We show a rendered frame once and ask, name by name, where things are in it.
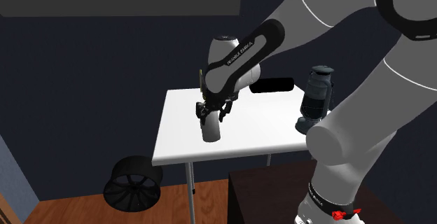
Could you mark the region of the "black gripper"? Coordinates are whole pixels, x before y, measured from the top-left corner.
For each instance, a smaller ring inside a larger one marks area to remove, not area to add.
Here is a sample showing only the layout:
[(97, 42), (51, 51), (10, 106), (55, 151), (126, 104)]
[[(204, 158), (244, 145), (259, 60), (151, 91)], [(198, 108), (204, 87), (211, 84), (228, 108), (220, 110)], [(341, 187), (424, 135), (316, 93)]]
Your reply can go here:
[(216, 94), (203, 94), (205, 102), (197, 102), (195, 107), (195, 114), (200, 120), (201, 125), (205, 125), (206, 117), (209, 111), (220, 111), (218, 120), (223, 122), (224, 117), (230, 113), (233, 102), (239, 97), (238, 92), (234, 92), (227, 97), (218, 97)]

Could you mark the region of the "white cylindrical cup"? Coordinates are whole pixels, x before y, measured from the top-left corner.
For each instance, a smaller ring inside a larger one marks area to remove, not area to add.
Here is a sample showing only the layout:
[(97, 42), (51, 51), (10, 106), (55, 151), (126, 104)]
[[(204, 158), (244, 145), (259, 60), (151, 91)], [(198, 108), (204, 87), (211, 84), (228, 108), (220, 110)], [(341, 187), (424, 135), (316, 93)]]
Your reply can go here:
[(219, 112), (212, 111), (201, 125), (203, 141), (211, 143), (216, 142), (221, 138)]

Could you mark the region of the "white table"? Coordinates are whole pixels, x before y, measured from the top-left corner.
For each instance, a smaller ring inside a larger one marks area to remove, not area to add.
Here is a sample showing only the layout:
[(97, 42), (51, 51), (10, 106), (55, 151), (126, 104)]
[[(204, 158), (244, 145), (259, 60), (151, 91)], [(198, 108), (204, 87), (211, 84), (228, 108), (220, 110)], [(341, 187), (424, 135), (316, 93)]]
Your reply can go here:
[(152, 164), (184, 166), (188, 216), (184, 224), (200, 224), (195, 218), (194, 199), (199, 194), (195, 180), (213, 179), (232, 169), (242, 169), (242, 158), (262, 156), (269, 164), (272, 155), (304, 151), (305, 136), (295, 129), (304, 92), (253, 94), (240, 91), (232, 111), (220, 124), (221, 139), (205, 142), (194, 105), (198, 89), (169, 90), (165, 97)]

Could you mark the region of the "dark blue-grey lantern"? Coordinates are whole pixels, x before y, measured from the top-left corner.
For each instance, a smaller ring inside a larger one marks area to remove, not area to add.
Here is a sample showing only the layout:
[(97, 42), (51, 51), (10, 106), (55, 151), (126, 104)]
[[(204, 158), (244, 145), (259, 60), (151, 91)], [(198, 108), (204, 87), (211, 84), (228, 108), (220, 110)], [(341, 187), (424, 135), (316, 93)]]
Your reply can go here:
[(295, 124), (296, 130), (301, 134), (307, 134), (311, 127), (326, 117), (331, 102), (333, 72), (334, 69), (324, 65), (311, 68), (300, 106), (302, 116)]

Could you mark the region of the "dark brown robot stand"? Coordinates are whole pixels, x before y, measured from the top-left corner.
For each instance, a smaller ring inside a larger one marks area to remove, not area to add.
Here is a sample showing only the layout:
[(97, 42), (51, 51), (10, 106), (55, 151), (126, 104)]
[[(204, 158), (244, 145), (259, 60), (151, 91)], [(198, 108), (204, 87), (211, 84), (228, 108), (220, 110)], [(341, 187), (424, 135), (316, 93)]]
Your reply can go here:
[[(315, 165), (308, 160), (230, 172), (227, 224), (293, 224)], [(406, 224), (365, 185), (354, 205), (365, 224)]]

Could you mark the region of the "black wheel rim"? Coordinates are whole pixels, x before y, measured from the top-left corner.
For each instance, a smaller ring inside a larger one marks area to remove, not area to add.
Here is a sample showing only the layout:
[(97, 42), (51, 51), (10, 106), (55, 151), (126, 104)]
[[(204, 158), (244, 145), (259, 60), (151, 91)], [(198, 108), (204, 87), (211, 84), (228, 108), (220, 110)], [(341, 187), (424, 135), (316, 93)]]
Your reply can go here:
[(125, 157), (112, 169), (111, 178), (104, 186), (104, 200), (122, 212), (148, 210), (160, 199), (162, 178), (162, 167), (153, 166), (149, 157)]

